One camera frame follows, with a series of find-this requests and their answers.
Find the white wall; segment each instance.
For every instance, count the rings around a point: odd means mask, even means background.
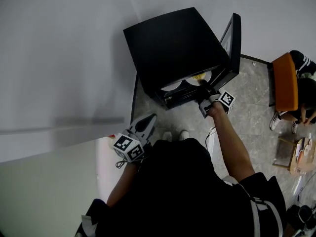
[[[0,162],[121,131],[136,71],[129,0],[0,0]],[[54,130],[101,119],[107,125]]]
[[[0,163],[5,237],[72,237],[98,198],[95,143]]]
[[[235,12],[242,20],[242,54],[273,61],[296,49],[316,60],[316,0],[131,1],[141,20],[194,6],[217,38]]]

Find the tile floor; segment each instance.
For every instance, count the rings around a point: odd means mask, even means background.
[[[297,201],[297,194],[314,173],[308,173],[301,178],[293,177],[284,168],[272,166],[275,159],[278,162],[289,162],[290,150],[281,148],[278,137],[295,140],[303,136],[316,139],[314,126],[298,127],[296,135],[291,133],[291,123],[282,121],[275,131],[270,131],[269,123],[274,114],[274,108],[269,107],[269,75],[265,64],[254,65],[252,61],[241,59],[239,75],[224,87],[236,97],[235,105],[229,114],[230,121],[245,144],[256,172],[263,172],[267,179],[276,176],[283,192],[286,206]],[[212,126],[211,118],[203,119],[195,102],[165,111],[155,101],[149,98],[138,82],[134,117],[147,113],[156,113],[158,121],[151,138],[152,143],[161,139],[165,131],[171,131],[177,139],[182,129],[189,131],[190,136],[204,145],[205,138]],[[221,177],[228,175],[221,155],[217,134],[214,137],[212,161],[216,173]],[[316,177],[310,180],[300,194],[300,203],[312,206],[316,202]]]

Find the seated person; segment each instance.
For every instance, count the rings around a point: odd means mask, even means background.
[[[297,79],[311,78],[316,80],[316,64],[306,55],[299,51],[290,51],[290,55],[295,65]]]
[[[292,133],[297,131],[297,125],[303,123],[307,126],[316,122],[316,81],[311,78],[297,80],[299,108],[296,111],[285,113],[275,112],[270,129],[273,131],[277,124],[283,119],[293,122]]]

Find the white shoe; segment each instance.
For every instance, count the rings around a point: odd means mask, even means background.
[[[189,139],[189,137],[190,137],[189,132],[186,130],[182,130],[179,135],[179,141]]]
[[[292,133],[296,134],[296,132],[297,132],[297,123],[293,122],[293,124],[292,124]]]
[[[166,140],[172,142],[172,134],[171,132],[165,132],[162,136],[162,140]]]
[[[273,115],[272,120],[270,121],[270,129],[271,129],[271,131],[273,131],[276,128],[277,124],[280,121],[281,121],[281,119],[278,116],[278,112],[275,112],[275,114]]]

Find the person's left arm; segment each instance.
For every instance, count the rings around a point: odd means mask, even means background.
[[[118,183],[115,185],[109,195],[107,205],[113,207],[130,190],[138,172],[138,166],[128,163],[121,175]]]
[[[307,118],[307,119],[305,120],[304,126],[309,125],[310,122],[311,122],[311,120],[312,120],[313,118],[315,118],[315,117],[316,117],[316,110],[313,112],[313,114],[312,114],[309,118]]]

